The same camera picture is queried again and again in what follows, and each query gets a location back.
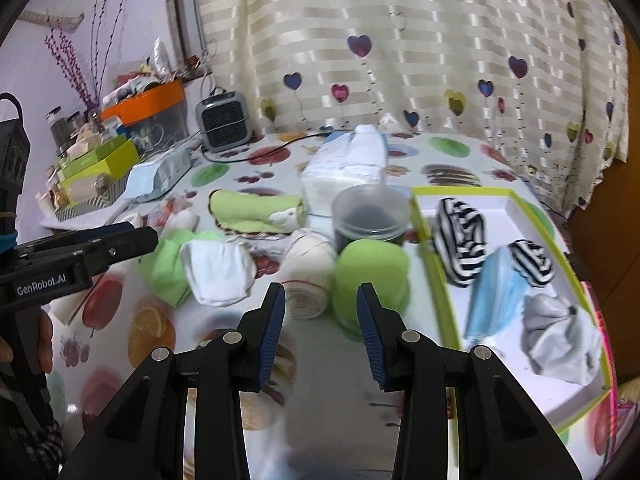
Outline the plaid sleeve forearm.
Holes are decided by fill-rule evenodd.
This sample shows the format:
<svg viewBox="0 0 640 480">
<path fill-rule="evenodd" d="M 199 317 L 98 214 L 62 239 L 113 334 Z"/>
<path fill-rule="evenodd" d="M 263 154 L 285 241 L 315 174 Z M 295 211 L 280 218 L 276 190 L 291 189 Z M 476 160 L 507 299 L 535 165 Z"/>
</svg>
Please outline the plaid sleeve forearm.
<svg viewBox="0 0 640 480">
<path fill-rule="evenodd" d="M 1 478 L 56 479 L 63 463 L 61 428 L 55 419 L 29 430 L 10 394 L 1 390 Z"/>
</svg>

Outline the person's left hand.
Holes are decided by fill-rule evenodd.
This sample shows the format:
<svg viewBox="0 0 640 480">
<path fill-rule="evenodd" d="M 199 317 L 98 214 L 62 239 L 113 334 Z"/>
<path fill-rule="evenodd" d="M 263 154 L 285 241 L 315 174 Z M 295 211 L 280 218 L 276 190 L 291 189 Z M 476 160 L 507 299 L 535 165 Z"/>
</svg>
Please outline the person's left hand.
<svg viewBox="0 0 640 480">
<path fill-rule="evenodd" d="M 38 318 L 38 358 L 43 373 L 49 374 L 53 367 L 53 325 L 46 311 L 40 310 Z M 11 346 L 0 338 L 0 362 L 9 363 L 13 360 Z"/>
</svg>

